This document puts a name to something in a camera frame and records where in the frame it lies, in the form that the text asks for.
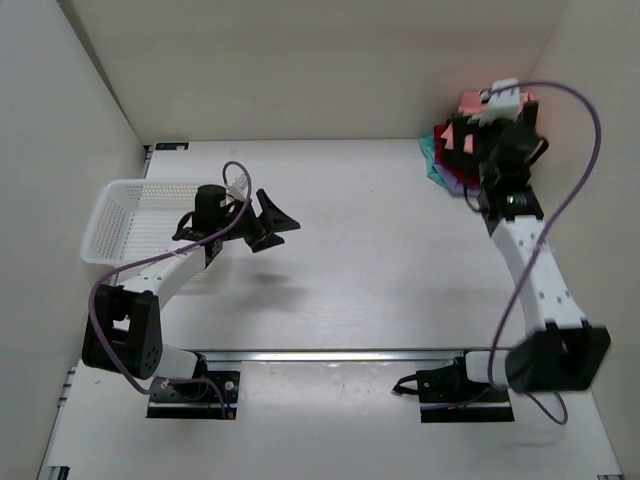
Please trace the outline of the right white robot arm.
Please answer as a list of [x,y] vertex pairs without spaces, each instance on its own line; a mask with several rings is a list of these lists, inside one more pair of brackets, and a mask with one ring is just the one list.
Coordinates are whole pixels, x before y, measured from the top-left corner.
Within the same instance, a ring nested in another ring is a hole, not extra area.
[[454,150],[471,137],[479,163],[478,205],[489,237],[514,282],[507,306],[522,308],[525,333],[501,351],[467,353],[448,376],[449,391],[471,400],[484,384],[516,393],[586,391],[611,344],[608,330],[592,325],[572,296],[546,236],[550,221],[529,183],[530,168],[547,147],[535,129],[537,105],[495,107],[452,119]]

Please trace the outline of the pink t shirt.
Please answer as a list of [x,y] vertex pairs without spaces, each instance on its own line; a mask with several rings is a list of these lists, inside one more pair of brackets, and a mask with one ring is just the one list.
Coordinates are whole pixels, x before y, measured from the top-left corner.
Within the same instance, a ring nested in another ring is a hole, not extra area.
[[[520,94],[520,111],[528,101],[534,101],[535,97],[530,92],[524,92]],[[479,92],[466,91],[462,94],[461,100],[458,106],[458,112],[465,116],[475,115],[483,113],[486,110],[486,105],[481,102],[481,95]],[[449,124],[444,132],[439,136],[441,140],[445,142],[444,148],[446,150],[454,149],[454,135],[453,127]],[[467,154],[473,154],[473,135],[467,134],[464,141],[464,152]]]

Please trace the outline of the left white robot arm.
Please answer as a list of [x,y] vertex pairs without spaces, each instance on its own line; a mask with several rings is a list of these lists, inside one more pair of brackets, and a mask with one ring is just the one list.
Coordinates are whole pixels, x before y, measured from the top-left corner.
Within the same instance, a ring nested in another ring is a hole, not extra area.
[[258,253],[284,244],[282,233],[299,223],[279,209],[264,190],[254,211],[249,195],[231,194],[220,185],[202,185],[194,208],[178,222],[169,252],[124,283],[92,288],[81,359],[89,367],[120,373],[134,386],[150,378],[173,381],[188,398],[208,389],[204,358],[168,346],[161,332],[161,311],[195,275],[203,272],[229,241],[241,239]]

